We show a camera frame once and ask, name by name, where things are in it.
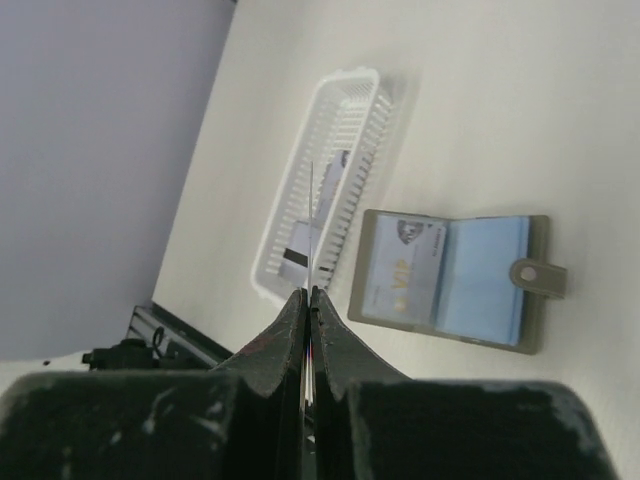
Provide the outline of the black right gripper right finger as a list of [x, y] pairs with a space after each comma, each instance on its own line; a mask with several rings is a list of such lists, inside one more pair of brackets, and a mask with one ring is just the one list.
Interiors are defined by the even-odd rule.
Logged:
[[554, 382], [413, 380], [315, 289], [317, 472], [322, 479], [613, 479], [589, 410]]

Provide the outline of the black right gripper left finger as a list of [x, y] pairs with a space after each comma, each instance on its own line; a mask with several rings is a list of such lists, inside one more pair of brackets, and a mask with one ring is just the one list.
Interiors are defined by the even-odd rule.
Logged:
[[39, 372], [1, 398], [5, 479], [298, 479], [308, 294], [214, 369]]

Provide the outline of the grey card holder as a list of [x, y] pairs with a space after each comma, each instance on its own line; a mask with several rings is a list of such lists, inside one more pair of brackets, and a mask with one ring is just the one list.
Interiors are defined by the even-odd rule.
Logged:
[[[427, 217], [448, 223], [437, 300], [428, 324], [402, 324], [362, 314], [364, 288], [381, 214]], [[541, 345], [545, 303], [567, 291], [567, 271], [548, 259], [546, 215], [446, 219], [369, 209], [356, 257], [350, 320], [533, 355]]]

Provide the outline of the white plastic basket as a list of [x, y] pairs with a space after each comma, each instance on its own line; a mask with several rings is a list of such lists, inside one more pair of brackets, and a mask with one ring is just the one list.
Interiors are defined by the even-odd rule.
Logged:
[[337, 70], [311, 95], [264, 227], [251, 285], [276, 307], [297, 288], [326, 289], [380, 172], [410, 80], [373, 67]]

